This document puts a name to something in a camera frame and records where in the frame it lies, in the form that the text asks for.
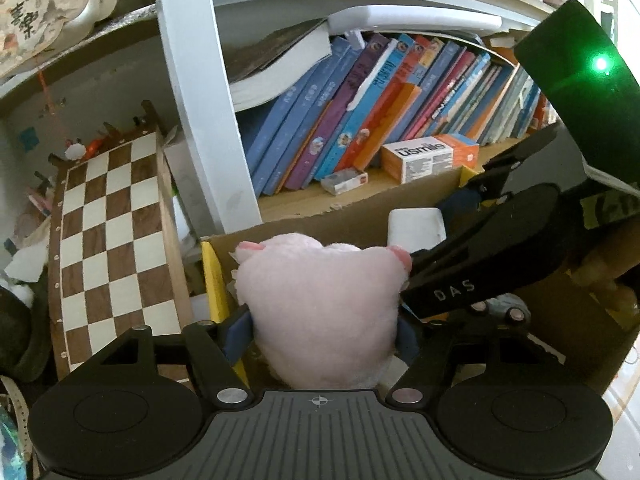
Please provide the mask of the white power adapter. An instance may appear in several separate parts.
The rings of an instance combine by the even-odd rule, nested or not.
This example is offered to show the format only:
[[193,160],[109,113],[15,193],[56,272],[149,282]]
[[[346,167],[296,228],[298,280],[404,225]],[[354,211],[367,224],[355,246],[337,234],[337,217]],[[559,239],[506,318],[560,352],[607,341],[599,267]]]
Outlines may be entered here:
[[397,208],[388,214],[387,244],[406,252],[431,250],[446,240],[445,222],[438,208]]

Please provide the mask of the yellow cardboard box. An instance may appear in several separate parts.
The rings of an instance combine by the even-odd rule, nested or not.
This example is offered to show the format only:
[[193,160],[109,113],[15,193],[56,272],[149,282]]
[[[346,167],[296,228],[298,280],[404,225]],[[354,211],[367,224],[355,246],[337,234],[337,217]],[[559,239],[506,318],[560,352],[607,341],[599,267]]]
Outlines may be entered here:
[[[435,206],[474,177],[465,167],[393,186],[375,174],[372,183],[345,198],[323,198],[318,188],[272,198],[277,214],[269,222],[229,234],[212,235],[202,243],[209,312],[223,320],[234,309],[228,287],[237,264],[232,252],[242,240],[266,240],[303,233],[323,244],[346,243],[366,248],[397,245],[408,252],[432,248],[454,234],[454,224]],[[611,382],[639,377],[639,331],[627,315],[608,312],[590,292],[556,271],[537,283],[515,289],[533,313],[532,330],[545,344],[567,358],[573,370],[596,390]]]

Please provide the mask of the white desk lamp bar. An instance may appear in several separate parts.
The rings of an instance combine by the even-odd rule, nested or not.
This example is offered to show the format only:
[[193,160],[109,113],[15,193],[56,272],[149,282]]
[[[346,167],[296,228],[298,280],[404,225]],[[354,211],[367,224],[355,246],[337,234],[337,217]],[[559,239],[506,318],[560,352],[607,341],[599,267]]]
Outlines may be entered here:
[[494,14],[437,6],[400,6],[375,4],[353,6],[326,18],[333,35],[352,30],[415,30],[416,32],[498,32],[502,18]]

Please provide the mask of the small red white box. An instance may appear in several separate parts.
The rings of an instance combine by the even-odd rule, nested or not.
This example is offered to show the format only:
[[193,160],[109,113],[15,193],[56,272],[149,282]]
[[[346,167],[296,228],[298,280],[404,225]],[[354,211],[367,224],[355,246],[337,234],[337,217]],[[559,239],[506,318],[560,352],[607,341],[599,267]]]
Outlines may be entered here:
[[329,174],[320,181],[321,187],[333,196],[361,188],[369,182],[367,171],[359,171],[355,168],[347,168],[334,174]]

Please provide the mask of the row of leaning books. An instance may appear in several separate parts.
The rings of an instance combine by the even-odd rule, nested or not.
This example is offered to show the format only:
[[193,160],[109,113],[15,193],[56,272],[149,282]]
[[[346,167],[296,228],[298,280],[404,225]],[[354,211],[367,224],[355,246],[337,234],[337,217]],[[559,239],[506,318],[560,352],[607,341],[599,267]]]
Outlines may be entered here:
[[231,93],[259,196],[367,171],[385,144],[457,133],[481,148],[548,122],[546,98],[510,52],[454,35],[369,32],[352,44],[317,29],[247,69]]

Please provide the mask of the pink plush toy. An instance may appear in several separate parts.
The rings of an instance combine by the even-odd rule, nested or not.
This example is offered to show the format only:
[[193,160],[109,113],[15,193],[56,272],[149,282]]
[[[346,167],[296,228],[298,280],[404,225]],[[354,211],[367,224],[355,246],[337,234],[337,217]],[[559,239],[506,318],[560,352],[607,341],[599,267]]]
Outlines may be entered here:
[[370,389],[393,361],[412,259],[288,233],[236,246],[234,288],[271,373],[297,390]]

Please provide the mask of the grey toy car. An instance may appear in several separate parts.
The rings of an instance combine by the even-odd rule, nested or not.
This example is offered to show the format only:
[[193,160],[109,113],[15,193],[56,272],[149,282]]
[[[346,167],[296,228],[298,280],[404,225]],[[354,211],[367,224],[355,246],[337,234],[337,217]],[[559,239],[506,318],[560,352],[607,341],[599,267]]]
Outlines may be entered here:
[[477,302],[472,304],[472,309],[503,320],[506,324],[526,324],[532,317],[526,303],[514,294],[503,294]]

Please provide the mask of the wooden chessboard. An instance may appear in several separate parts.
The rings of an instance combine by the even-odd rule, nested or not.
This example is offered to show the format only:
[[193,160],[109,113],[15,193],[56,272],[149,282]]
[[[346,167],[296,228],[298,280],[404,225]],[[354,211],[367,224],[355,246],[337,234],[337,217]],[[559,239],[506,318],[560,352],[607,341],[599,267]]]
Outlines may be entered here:
[[164,336],[191,323],[158,133],[58,170],[48,281],[59,378],[130,328]]

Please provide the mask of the usmile box on shelf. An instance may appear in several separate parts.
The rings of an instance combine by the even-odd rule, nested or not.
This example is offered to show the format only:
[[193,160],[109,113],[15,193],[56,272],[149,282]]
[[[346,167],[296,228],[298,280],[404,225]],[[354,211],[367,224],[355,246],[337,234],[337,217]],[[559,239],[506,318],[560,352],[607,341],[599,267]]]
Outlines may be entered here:
[[381,167],[399,184],[461,166],[474,169],[480,146],[461,134],[439,134],[385,144]]

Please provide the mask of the wooden bookshelf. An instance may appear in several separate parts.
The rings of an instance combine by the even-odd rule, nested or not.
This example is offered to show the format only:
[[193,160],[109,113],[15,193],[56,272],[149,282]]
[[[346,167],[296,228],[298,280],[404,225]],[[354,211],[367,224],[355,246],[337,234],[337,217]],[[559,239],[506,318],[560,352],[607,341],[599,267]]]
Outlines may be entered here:
[[183,128],[178,182],[200,235],[262,220],[234,116],[268,102],[323,61],[330,39],[367,32],[527,32],[539,0],[108,0],[1,81],[1,209],[68,139],[121,125],[142,101]]

